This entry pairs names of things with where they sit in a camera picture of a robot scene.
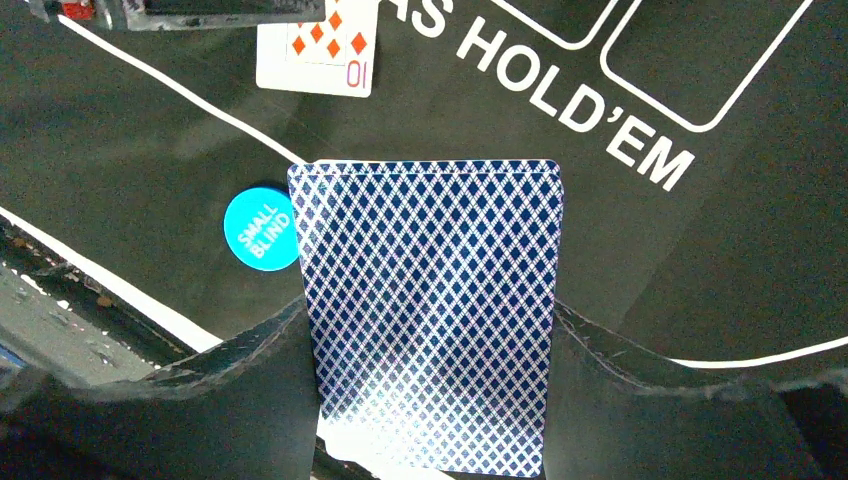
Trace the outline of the ten of diamonds card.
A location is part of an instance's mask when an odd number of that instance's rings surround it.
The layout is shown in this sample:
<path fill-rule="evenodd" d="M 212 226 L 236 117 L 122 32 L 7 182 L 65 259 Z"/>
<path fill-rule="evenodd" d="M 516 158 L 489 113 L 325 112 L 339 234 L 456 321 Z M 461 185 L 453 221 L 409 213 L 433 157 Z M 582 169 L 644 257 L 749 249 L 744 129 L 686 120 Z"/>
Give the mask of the ten of diamonds card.
<path fill-rule="evenodd" d="M 367 98 L 373 88 L 377 1 L 327 1 L 321 22 L 257 28 L 256 85 Z"/>

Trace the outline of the black poker felt mat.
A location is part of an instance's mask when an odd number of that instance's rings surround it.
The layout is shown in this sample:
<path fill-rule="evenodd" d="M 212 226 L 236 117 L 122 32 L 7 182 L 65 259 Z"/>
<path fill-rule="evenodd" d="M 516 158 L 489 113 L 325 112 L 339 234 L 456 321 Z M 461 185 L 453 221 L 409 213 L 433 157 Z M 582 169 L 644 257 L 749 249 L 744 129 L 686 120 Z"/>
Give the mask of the black poker felt mat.
<path fill-rule="evenodd" d="M 21 1 L 1 5 L 1 204 L 219 337 L 300 291 L 223 234 L 290 156 L 546 158 L 556 293 L 674 359 L 847 365 L 843 1 L 384 1 L 364 99 L 261 89 L 253 29 L 104 32 L 275 152 Z"/>

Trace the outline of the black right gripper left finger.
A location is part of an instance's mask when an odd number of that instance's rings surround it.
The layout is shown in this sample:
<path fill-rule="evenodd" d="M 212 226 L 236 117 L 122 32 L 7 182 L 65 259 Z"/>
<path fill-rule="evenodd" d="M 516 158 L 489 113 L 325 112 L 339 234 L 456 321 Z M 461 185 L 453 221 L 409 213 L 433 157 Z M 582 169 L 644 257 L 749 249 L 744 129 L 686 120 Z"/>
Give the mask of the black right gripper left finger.
<path fill-rule="evenodd" d="M 319 399 L 309 316 L 266 321 L 135 381 L 1 374 L 5 479 L 306 479 Z"/>

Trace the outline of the blue card deck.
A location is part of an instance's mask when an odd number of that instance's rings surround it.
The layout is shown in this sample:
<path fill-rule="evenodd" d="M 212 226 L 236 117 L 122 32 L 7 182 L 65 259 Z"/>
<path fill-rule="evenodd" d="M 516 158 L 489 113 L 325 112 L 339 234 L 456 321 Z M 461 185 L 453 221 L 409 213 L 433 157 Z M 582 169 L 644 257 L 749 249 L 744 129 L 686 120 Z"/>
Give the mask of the blue card deck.
<path fill-rule="evenodd" d="M 537 476 L 558 165 L 320 161 L 288 183 L 323 422 L 390 464 Z"/>

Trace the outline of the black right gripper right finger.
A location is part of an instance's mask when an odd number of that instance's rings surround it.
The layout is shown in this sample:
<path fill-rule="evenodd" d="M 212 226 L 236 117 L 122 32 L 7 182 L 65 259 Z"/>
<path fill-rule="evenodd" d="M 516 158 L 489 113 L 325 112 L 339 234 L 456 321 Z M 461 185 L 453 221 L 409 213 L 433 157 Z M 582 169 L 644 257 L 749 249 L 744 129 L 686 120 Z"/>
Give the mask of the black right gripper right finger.
<path fill-rule="evenodd" d="M 777 382 L 680 365 L 554 308 L 549 479 L 843 479 L 847 373 Z"/>

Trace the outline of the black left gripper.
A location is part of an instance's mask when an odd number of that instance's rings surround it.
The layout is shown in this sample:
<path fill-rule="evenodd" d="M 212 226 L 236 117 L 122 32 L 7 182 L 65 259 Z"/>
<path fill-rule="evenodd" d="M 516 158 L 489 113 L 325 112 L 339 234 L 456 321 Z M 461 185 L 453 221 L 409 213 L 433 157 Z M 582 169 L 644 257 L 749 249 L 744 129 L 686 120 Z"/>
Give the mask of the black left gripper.
<path fill-rule="evenodd" d="M 321 0 L 33 0 L 29 10 L 46 22 L 65 17 L 131 32 L 249 28 L 326 18 Z"/>

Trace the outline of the blue round button chip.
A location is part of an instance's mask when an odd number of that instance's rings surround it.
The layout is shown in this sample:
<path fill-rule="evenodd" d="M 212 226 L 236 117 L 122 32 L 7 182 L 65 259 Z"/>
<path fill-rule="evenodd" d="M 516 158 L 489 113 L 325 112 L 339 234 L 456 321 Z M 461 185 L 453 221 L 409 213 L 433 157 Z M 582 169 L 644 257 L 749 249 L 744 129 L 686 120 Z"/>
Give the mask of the blue round button chip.
<path fill-rule="evenodd" d="M 257 186 L 236 195 L 222 222 L 227 245 L 246 266 L 276 272 L 298 260 L 291 199 L 282 190 Z"/>

